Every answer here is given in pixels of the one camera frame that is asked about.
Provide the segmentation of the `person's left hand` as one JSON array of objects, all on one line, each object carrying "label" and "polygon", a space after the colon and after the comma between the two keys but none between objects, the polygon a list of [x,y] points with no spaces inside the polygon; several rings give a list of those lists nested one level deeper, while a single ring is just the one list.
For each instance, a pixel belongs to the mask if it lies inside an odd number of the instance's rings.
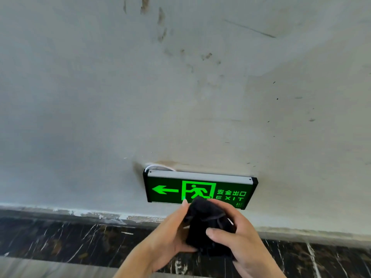
[{"label": "person's left hand", "polygon": [[197,249],[189,246],[185,240],[187,229],[177,228],[177,210],[166,217],[138,246],[149,248],[155,257],[154,267],[158,271],[180,252],[193,253]]}]

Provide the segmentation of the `person's right hand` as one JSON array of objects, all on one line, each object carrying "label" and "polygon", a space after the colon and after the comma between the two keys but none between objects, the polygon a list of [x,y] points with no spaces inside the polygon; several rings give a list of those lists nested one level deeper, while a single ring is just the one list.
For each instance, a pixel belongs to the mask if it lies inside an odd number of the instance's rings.
[{"label": "person's right hand", "polygon": [[256,229],[239,210],[217,199],[208,201],[222,208],[240,231],[241,249],[231,249],[234,266],[242,278],[286,278],[271,256]]}]

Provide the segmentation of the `black cloth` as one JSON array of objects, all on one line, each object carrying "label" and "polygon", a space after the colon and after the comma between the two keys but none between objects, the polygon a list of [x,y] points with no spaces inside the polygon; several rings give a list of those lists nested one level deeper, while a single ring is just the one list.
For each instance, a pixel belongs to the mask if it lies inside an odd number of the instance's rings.
[{"label": "black cloth", "polygon": [[236,227],[222,208],[197,196],[190,204],[183,222],[189,226],[186,244],[196,248],[200,255],[235,259],[230,248],[212,241],[206,234],[208,228],[233,234],[236,232]]}]

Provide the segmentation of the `person's left forearm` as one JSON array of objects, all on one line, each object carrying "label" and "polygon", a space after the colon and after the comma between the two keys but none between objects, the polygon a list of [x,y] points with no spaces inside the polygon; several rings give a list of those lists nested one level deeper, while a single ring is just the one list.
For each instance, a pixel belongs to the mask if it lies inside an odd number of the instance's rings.
[{"label": "person's left forearm", "polygon": [[137,246],[126,257],[113,278],[149,278],[154,272],[155,257],[149,248]]}]

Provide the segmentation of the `green illuminated exit sign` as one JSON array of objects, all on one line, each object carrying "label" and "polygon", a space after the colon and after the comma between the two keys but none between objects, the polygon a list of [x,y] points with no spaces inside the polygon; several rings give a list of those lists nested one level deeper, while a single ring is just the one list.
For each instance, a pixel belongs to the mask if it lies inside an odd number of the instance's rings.
[{"label": "green illuminated exit sign", "polygon": [[148,202],[191,203],[197,197],[217,199],[246,209],[258,186],[256,177],[146,169],[143,179]]}]

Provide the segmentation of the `dark marble baseboard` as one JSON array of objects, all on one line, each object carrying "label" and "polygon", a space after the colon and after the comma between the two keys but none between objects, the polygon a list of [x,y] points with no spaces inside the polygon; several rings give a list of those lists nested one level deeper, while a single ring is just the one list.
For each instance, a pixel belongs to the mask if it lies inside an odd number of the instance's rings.
[{"label": "dark marble baseboard", "polygon": [[[158,224],[0,209],[0,278],[112,278]],[[371,278],[371,236],[257,230],[287,278]]]}]

